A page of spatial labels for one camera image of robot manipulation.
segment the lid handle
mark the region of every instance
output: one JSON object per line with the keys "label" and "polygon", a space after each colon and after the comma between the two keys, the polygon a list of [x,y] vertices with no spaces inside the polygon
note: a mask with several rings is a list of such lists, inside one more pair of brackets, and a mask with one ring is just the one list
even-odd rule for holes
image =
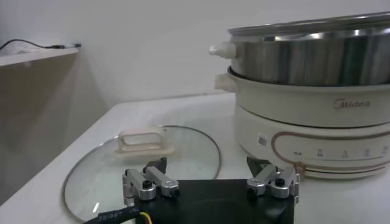
{"label": "lid handle", "polygon": [[142,155],[167,155],[174,147],[166,141],[165,129],[160,127],[144,130],[125,130],[118,135],[118,149],[114,151],[118,157]]}

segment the glass lid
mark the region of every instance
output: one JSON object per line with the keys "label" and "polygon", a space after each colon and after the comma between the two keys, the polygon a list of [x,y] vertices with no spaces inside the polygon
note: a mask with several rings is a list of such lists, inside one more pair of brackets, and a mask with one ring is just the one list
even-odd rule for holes
{"label": "glass lid", "polygon": [[87,153],[62,187],[62,203],[82,223],[100,212],[124,208],[122,174],[142,171],[166,158],[166,175],[175,180],[214,179],[221,167],[219,147],[199,130],[166,125],[148,131],[125,131]]}

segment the white table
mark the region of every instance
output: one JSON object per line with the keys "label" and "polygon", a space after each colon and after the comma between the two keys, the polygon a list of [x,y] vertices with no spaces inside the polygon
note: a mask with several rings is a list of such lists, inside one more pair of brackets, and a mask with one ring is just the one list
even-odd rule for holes
{"label": "white table", "polygon": [[[0,223],[74,223],[63,212],[66,174],[88,151],[121,130],[186,125],[208,133],[222,151],[219,178],[249,178],[246,154],[233,137],[233,94],[122,103],[113,107],[0,207]],[[370,223],[390,220],[390,172],[353,181],[305,179],[296,223]]]}

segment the white shelf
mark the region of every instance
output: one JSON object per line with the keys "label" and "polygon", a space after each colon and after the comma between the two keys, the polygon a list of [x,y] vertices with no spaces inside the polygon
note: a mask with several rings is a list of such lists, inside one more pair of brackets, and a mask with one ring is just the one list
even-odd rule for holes
{"label": "white shelf", "polygon": [[59,57],[68,54],[77,54],[77,48],[69,49],[48,49],[43,51],[24,53],[24,54],[13,54],[0,56],[0,66],[13,65],[17,63],[23,63],[28,61],[41,60],[45,58]]}

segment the cream handle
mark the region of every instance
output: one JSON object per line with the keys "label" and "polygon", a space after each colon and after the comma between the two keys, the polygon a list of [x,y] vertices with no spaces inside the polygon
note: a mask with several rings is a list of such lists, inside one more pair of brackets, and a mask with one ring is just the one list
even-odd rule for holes
{"label": "cream handle", "polygon": [[[125,138],[137,136],[145,137],[147,135],[157,136],[156,141],[141,141],[139,143],[129,144]],[[168,146],[165,138],[164,128],[155,127],[144,130],[125,130],[118,135],[118,149],[115,154],[120,157],[137,155],[165,155],[172,153],[174,148]]]}
{"label": "cream handle", "polygon": [[237,92],[237,84],[230,77],[229,73],[216,75],[214,80],[214,88],[215,89],[223,89],[224,91],[228,91],[230,93]]}
{"label": "cream handle", "polygon": [[217,45],[212,45],[208,53],[210,55],[218,55],[222,58],[233,59],[237,57],[237,47],[235,44],[225,41]]}

